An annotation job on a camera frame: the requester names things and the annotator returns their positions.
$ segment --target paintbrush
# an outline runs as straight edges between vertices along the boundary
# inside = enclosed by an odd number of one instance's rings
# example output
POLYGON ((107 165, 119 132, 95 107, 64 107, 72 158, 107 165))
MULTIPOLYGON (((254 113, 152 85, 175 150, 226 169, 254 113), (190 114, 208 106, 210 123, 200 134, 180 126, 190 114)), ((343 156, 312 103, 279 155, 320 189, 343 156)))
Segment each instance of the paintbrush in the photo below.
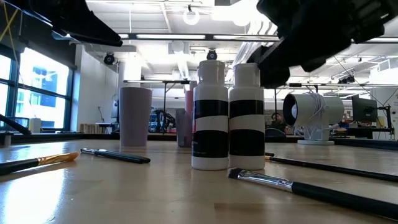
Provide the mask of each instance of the paintbrush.
POLYGON ((370 171, 365 171, 365 170, 350 169, 350 168, 344 168, 344 167, 338 167, 338 166, 329 166, 329 165, 324 165, 324 164, 296 161, 293 159, 282 159, 282 158, 270 157, 270 156, 266 156, 266 160, 280 162, 283 164, 288 164, 288 165, 293 165, 293 166, 302 166, 302 167, 326 170, 326 171, 331 171, 331 172, 339 172, 342 174, 357 175, 360 177, 367 177, 367 178, 378 179, 378 180, 398 182, 398 176, 396 176, 396 175, 381 174, 381 173, 370 172, 370 171))
POLYGON ((315 200, 351 208, 360 212, 372 213, 374 215, 398 220, 398 205, 393 203, 382 202, 379 200, 339 192, 337 190, 271 177, 248 170, 242 170, 240 168, 230 169, 228 171, 228 177, 262 184, 315 200))
POLYGON ((24 159, 20 161, 2 162, 0 163, 0 175, 10 174, 24 169, 37 166, 44 166, 59 162, 74 161, 79 156, 78 152, 64 153, 53 156, 44 156, 34 159, 24 159))

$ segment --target table surface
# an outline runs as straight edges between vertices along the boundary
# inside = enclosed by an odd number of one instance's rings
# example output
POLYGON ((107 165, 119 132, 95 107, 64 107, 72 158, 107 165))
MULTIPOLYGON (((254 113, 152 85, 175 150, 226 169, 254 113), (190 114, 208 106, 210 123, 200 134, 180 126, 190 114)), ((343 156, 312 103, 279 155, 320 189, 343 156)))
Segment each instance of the table surface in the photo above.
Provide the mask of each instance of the table surface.
MULTIPOLYGON (((119 150, 118 141, 81 140, 11 146, 0 161, 82 147, 119 150)), ((267 152, 354 169, 398 175, 398 152, 346 146, 268 143, 267 152)), ((190 150, 175 142, 130 149, 151 158, 133 164, 89 154, 75 162, 0 177, 0 223, 389 223, 288 192, 191 169, 190 150)), ((398 203, 398 184, 268 162, 267 175, 398 203)))

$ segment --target window frame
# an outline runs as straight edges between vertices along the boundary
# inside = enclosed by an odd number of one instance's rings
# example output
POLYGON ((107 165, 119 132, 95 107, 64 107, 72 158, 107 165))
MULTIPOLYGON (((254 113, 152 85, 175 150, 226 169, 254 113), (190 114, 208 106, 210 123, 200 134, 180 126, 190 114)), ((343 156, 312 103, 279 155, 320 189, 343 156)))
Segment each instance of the window frame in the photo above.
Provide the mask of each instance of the window frame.
MULTIPOLYGON (((19 64, 16 63, 14 54, 10 54, 12 49, 0 44, 0 55, 8 57, 11 59, 11 69, 10 76, 8 80, 0 78, 0 83, 8 85, 8 96, 6 103, 6 114, 5 116, 15 116, 17 109, 17 100, 18 100, 18 89, 30 90, 36 93, 42 93, 48 96, 54 96, 65 99, 65 111, 64 111, 64 119, 63 119, 63 128, 43 128, 43 131, 70 131, 70 120, 72 113, 72 93, 73 93, 73 84, 75 77, 75 68, 69 68, 69 74, 67 79, 67 93, 66 95, 62 95, 59 93, 55 93, 48 90, 43 90, 41 88, 32 87, 29 85, 22 85, 19 81, 19 64)), ((18 62, 21 62, 21 53, 16 51, 18 62)))

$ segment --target ceiling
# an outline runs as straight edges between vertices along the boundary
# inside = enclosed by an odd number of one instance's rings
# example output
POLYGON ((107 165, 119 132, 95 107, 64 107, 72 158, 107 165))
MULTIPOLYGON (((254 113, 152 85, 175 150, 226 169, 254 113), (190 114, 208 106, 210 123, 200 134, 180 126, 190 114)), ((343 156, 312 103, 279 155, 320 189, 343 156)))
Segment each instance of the ceiling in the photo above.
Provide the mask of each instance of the ceiling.
MULTIPOLYGON (((245 23, 237 21, 237 13, 230 10, 232 6, 215 6, 218 0, 202 1, 124 1, 124 0, 87 0, 88 7, 110 28, 116 32, 134 33, 184 33, 184 34, 247 34, 253 24, 237 26, 245 23), (195 25, 184 22, 184 12, 188 4, 194 11, 198 11, 200 20, 195 25)), ((268 23, 265 17, 259 17, 255 8, 256 0, 241 0, 248 2, 239 5, 242 14, 268 23)), ((398 19, 386 25, 386 35, 398 36, 398 19)), ((142 74, 170 75, 178 70, 175 54, 169 53, 171 41, 131 40, 124 41, 124 45, 134 45, 137 52, 145 61, 142 74)), ((242 42, 206 42, 186 41, 190 50, 185 56, 189 70, 196 70, 198 63, 206 60, 208 49, 216 49, 218 60, 232 63, 241 48, 242 42)), ((336 58, 329 59, 319 69, 307 73, 300 67, 291 68, 289 82, 334 82, 331 77, 338 78, 345 74, 345 70, 354 71, 357 80, 365 82, 369 76, 369 69, 388 57, 398 57, 398 44, 360 44, 340 52, 336 58)))

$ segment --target paintbrush handle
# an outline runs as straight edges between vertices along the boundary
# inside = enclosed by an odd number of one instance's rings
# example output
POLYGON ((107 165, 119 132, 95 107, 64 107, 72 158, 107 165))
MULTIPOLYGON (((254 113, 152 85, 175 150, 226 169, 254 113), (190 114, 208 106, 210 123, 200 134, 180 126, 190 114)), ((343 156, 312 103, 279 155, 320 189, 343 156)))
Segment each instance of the paintbrush handle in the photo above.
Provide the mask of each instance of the paintbrush handle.
POLYGON ((2 162, 0 163, 0 175, 6 175, 12 172, 37 167, 38 165, 38 159, 25 159, 21 161, 2 162))
POLYGON ((373 178, 373 179, 378 179, 378 180, 398 182, 398 176, 396 176, 396 175, 380 174, 380 173, 370 172, 370 171, 365 171, 365 170, 349 169, 349 168, 344 168, 344 167, 329 166, 329 165, 316 164, 316 163, 304 162, 304 161, 296 161, 296 160, 292 160, 292 159, 282 159, 282 158, 277 158, 277 157, 270 157, 269 160, 280 162, 283 164, 289 164, 289 165, 293 165, 293 166, 309 167, 309 168, 314 168, 314 169, 327 170, 327 171, 331 171, 331 172, 339 172, 342 174, 350 174, 350 175, 357 175, 360 177, 368 177, 368 178, 373 178))
POLYGON ((315 200, 321 200, 361 212, 398 220, 398 205, 393 203, 382 202, 300 182, 293 183, 292 192, 315 200))

